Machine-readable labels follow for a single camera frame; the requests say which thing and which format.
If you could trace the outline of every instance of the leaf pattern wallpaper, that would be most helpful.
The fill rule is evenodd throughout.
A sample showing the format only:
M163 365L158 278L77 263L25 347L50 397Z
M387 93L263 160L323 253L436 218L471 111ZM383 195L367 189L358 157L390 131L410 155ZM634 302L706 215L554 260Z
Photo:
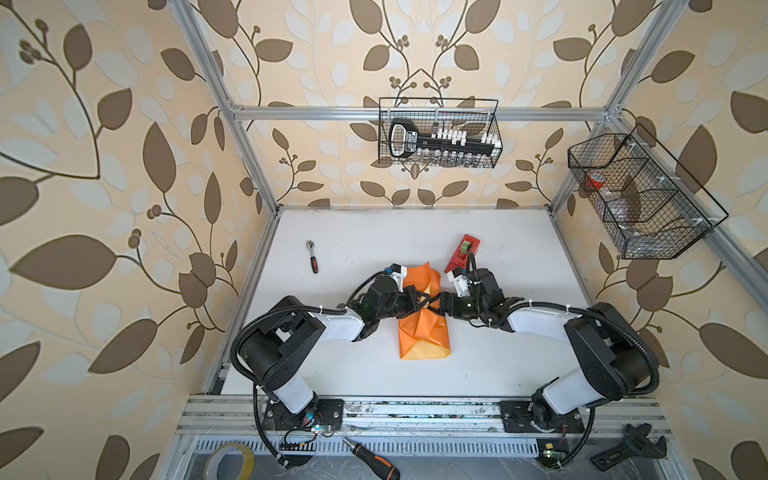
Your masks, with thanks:
M679 156L729 211L721 228L768 268L768 5L688 7L624 115ZM592 295L657 354L657 397L692 475L768 478L768 315L704 242L675 260L618 260L579 192L558 218Z
M161 6L0 1L2 478L152 477L266 224Z

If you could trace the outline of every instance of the folded orange paper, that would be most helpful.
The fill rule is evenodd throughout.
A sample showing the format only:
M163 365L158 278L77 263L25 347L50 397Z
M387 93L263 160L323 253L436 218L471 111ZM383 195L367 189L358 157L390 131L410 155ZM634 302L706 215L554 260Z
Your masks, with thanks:
M430 268L427 262L409 267L402 284L413 285L419 292L435 296L440 293L440 274ZM400 359L444 359L450 354L451 342L444 316L425 307L400 320Z

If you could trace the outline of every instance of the black wire basket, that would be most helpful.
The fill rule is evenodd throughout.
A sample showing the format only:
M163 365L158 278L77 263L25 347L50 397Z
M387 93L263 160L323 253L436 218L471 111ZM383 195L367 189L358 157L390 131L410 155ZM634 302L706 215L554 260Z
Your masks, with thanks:
M667 155L668 173L650 154ZM723 206L642 124L568 148L568 168L621 258L669 260L728 218ZM709 204L708 213L700 205Z
M493 168L504 146L498 101L379 99L379 165Z

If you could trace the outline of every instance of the masking tape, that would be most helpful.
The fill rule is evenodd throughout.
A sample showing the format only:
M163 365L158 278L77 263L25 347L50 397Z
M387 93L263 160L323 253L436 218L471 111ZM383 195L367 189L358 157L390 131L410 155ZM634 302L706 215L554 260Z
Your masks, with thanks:
M205 480L217 480L216 473L221 460L226 454L231 453L233 449L239 450L243 456L243 467L240 469L240 473L237 474L236 480L248 480L250 478L250 474L253 473L253 450L242 443L228 442L216 449L208 457L208 461L205 463Z

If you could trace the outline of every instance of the white tabletop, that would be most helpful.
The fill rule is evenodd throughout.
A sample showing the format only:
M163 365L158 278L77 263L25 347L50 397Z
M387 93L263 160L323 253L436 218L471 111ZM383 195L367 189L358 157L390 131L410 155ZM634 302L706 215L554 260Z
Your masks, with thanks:
M571 265L543 210L288 210L283 213L247 321L286 295L336 307L368 276L392 263L427 261L442 271L465 233L480 239L479 268L506 296L586 306ZM315 243L312 273L306 241ZM448 318L452 354L401 360L398 322L385 319L361 342L315 346L300 372L319 395L529 396L578 366L572 348L527 333L473 328ZM249 395L230 369L222 394Z

